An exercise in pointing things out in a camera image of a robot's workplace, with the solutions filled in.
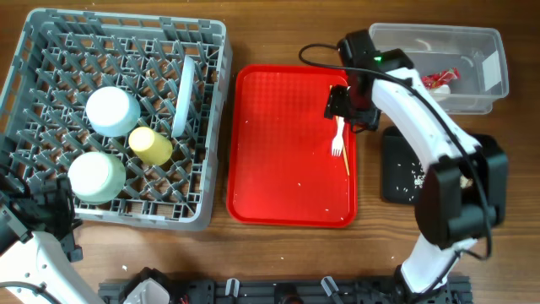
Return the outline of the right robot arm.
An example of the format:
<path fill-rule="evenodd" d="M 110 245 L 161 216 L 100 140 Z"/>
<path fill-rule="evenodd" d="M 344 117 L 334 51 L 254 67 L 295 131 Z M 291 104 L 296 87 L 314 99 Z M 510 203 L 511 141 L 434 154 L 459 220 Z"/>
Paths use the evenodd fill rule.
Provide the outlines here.
<path fill-rule="evenodd" d="M 325 118 L 374 130 L 386 114 L 423 168 L 414 205 L 420 235 L 396 271 L 397 296 L 420 301 L 442 288 L 479 239 L 486 241 L 482 258 L 491 257 L 492 230 L 505 219 L 508 159 L 493 138 L 454 123 L 404 51 L 377 50 L 367 30 L 347 34 L 334 48 L 347 83 L 331 87 Z"/>

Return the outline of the white napkin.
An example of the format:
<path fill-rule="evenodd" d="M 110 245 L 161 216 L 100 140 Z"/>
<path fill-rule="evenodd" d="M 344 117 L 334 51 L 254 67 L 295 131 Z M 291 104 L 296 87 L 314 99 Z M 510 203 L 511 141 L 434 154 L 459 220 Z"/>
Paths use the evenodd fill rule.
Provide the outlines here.
<path fill-rule="evenodd" d="M 429 93 L 436 102 L 442 102 L 451 94 L 451 88 L 448 84 L 443 84 L 438 88 L 431 89 Z"/>

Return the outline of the light blue bowl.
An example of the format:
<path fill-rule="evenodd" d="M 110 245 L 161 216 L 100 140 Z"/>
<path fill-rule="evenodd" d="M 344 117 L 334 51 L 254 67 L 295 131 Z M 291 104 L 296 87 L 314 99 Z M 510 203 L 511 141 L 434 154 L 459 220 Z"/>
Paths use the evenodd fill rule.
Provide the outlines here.
<path fill-rule="evenodd" d="M 106 137 L 127 135 L 141 116 L 136 98 L 114 86 L 96 90 L 88 98 L 85 110 L 91 127 Z"/>

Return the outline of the white plastic fork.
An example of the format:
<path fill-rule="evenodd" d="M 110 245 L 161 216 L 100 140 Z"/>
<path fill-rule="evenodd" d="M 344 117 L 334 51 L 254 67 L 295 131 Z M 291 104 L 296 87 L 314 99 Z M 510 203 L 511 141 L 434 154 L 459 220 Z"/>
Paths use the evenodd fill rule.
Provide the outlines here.
<path fill-rule="evenodd" d="M 332 156 L 340 156 L 343 152 L 343 130 L 344 130 L 344 119 L 342 117 L 337 117 L 337 132 L 332 140 Z"/>

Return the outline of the wooden chopstick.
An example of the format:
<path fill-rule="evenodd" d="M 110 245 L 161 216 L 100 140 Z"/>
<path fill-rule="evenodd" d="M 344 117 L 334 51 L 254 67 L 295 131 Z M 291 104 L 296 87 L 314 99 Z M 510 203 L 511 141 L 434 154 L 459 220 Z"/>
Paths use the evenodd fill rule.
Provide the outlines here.
<path fill-rule="evenodd" d="M 349 165 L 348 165 L 348 157 L 347 157 L 347 150 L 345 148 L 345 144 L 343 145 L 343 152 L 342 154 L 340 155 L 343 157 L 343 163 L 344 163 L 344 166 L 345 166 L 345 171 L 347 173 L 347 176 L 350 176 L 350 170 L 349 170 Z"/>

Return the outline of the rice food scraps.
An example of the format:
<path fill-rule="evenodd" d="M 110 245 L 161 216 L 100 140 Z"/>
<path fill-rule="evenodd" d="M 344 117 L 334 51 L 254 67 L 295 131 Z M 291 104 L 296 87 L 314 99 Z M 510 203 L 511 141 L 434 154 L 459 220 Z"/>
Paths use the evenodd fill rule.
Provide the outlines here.
<path fill-rule="evenodd" d="M 424 179 L 425 179 L 425 173 L 423 171 L 423 167 L 420 164 L 412 163 L 411 174 L 412 174 L 412 179 L 413 179 L 413 185 L 416 188 L 422 188 L 424 185 Z M 472 178 L 467 178 L 461 175 L 460 187 L 462 189 L 471 187 L 472 185 L 473 185 Z"/>

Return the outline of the red snack wrapper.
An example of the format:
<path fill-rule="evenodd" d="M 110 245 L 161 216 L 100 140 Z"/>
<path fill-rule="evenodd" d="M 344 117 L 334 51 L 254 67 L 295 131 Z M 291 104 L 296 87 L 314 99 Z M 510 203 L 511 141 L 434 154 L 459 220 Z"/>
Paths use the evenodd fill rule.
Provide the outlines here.
<path fill-rule="evenodd" d="M 439 73 L 434 73 L 421 78 L 424 87 L 428 90 L 438 89 L 449 84 L 452 80 L 460 79 L 461 75 L 456 68 L 449 68 Z"/>

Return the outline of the light blue plate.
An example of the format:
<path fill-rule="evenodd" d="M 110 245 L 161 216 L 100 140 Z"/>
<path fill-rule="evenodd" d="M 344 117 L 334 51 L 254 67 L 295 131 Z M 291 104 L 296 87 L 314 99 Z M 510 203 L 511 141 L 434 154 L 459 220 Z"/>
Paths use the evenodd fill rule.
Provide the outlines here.
<path fill-rule="evenodd" d="M 179 92 L 176 99 L 175 115 L 172 123 L 171 136 L 173 138 L 178 138 L 184 133 L 191 104 L 194 75 L 195 61 L 191 57 L 185 57 L 181 71 Z"/>

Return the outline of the light green bowl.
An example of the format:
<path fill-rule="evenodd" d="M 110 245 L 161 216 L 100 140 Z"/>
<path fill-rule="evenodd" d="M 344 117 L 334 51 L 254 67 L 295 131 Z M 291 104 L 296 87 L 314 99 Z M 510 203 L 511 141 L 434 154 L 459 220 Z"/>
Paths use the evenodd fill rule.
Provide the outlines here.
<path fill-rule="evenodd" d="M 69 166 L 67 176 L 75 196 L 86 204 L 104 204 L 124 188 L 126 169 L 114 155 L 87 152 Z"/>

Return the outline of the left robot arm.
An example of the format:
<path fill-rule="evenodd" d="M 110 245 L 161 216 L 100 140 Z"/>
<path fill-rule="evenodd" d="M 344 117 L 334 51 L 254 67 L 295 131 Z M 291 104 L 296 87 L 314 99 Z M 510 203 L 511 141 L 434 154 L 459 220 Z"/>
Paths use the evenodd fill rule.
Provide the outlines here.
<path fill-rule="evenodd" d="M 72 266 L 83 258 L 73 231 L 71 184 L 66 177 L 30 187 L 12 168 L 1 137 L 1 287 L 23 303 L 101 303 Z"/>

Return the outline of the yellow plastic cup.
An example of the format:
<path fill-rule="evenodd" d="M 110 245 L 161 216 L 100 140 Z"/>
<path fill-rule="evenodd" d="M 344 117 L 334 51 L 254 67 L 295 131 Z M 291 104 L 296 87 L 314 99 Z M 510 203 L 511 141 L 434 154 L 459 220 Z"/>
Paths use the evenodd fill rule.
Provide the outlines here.
<path fill-rule="evenodd" d="M 163 165 L 173 151 L 169 139 L 147 127 L 135 128 L 128 137 L 128 144 L 133 153 L 150 166 Z"/>

